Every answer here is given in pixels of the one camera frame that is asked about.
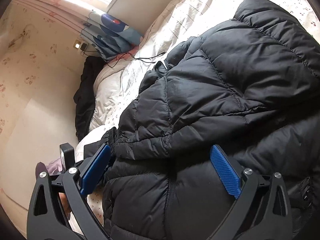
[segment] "jacket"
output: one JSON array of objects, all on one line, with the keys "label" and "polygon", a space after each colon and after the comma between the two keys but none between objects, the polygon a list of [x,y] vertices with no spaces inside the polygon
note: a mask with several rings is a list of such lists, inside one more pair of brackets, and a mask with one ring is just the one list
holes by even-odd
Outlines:
[{"label": "jacket", "polygon": [[244,0],[164,62],[103,137],[116,158],[103,181],[106,232],[206,240],[235,201],[209,159],[219,144],[243,167],[282,174],[296,235],[319,206],[320,45],[278,5]]}]

